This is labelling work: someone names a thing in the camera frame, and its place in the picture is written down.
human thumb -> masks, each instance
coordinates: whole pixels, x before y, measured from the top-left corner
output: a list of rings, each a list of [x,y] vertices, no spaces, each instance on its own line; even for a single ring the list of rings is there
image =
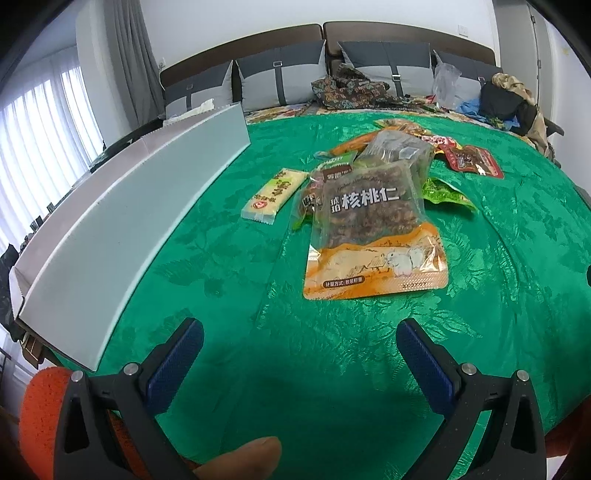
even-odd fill
[[[224,453],[194,470],[199,480],[266,480],[277,468],[281,442],[264,437]]]

screw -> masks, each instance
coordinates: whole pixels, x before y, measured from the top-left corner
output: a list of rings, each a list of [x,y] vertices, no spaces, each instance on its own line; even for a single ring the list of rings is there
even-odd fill
[[[478,370],[472,364],[462,364],[462,372],[466,375],[474,375]]]
[[[518,370],[517,378],[519,378],[523,382],[527,382],[530,379],[530,375],[525,370]]]
[[[83,377],[84,377],[84,373],[82,372],[82,370],[76,370],[74,373],[72,373],[72,375],[70,376],[70,379],[73,382],[79,382],[80,380],[82,380]]]
[[[134,363],[127,364],[123,367],[123,373],[125,375],[129,375],[129,376],[135,375],[138,372],[138,370],[139,370],[139,365],[134,364]]]

headboard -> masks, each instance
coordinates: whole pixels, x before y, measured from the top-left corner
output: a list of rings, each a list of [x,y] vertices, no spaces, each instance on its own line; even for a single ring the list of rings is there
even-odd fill
[[[270,48],[285,47],[294,43],[322,39],[324,39],[322,36],[322,27],[318,24],[285,27],[249,35],[248,37],[223,43],[217,47],[197,53],[172,65],[162,71],[160,81],[162,82],[162,86],[167,88],[192,75],[201,73],[204,70],[229,60],[260,53]],[[239,102],[242,99],[242,83],[238,75],[236,63],[234,63],[232,68],[232,96],[235,102]]]
[[[495,52],[484,45],[464,38],[427,28],[411,27],[382,22],[327,22],[324,28],[318,24],[298,25],[267,32],[218,45],[197,53],[165,69],[160,74],[164,88],[201,73],[229,60],[253,55],[270,48],[285,47],[294,43],[326,39],[326,54],[331,71],[342,62],[340,41],[422,41],[431,48],[455,55],[495,64]],[[232,67],[232,96],[235,102],[242,100],[242,83],[236,63]]]
[[[343,54],[340,41],[405,41],[429,42],[432,50],[441,50],[495,65],[495,52],[484,45],[447,33],[382,22],[327,22],[324,24],[326,51],[331,70]]]

green bedspread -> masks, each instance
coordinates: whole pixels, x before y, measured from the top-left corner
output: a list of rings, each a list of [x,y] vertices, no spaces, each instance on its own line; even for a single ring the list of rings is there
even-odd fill
[[[479,208],[427,206],[449,260],[442,290],[305,300],[310,227],[288,231],[291,201],[272,226],[240,218],[281,167],[311,170],[314,152],[375,129],[372,121],[385,116],[249,126],[252,145],[199,199],[139,283],[99,373],[142,360],[186,316],[201,320],[205,346],[158,418],[181,454],[204,462],[277,435],[284,454],[274,478],[400,478],[441,422],[396,348],[395,327],[408,316],[459,362],[494,375],[530,372],[546,430],[591,393],[591,213],[572,182],[517,138],[412,117],[436,134],[488,148],[505,172],[498,180],[433,163],[433,174]]]

wrapped snack bar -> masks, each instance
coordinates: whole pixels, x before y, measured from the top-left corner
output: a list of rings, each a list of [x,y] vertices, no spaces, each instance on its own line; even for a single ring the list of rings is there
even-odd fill
[[[282,168],[246,203],[240,216],[248,220],[272,225],[275,222],[277,212],[307,176],[308,174],[305,171]]]
[[[431,131],[421,127],[416,122],[406,120],[405,118],[383,118],[374,122],[377,126],[385,128],[389,127],[399,130],[409,135],[420,137],[421,135],[431,135]]]
[[[427,181],[435,147],[413,135],[397,130],[382,130],[357,158],[359,167],[377,166],[407,160],[413,174],[415,188]]]
[[[447,260],[407,161],[356,168],[317,202],[304,282],[309,300],[443,288]]]

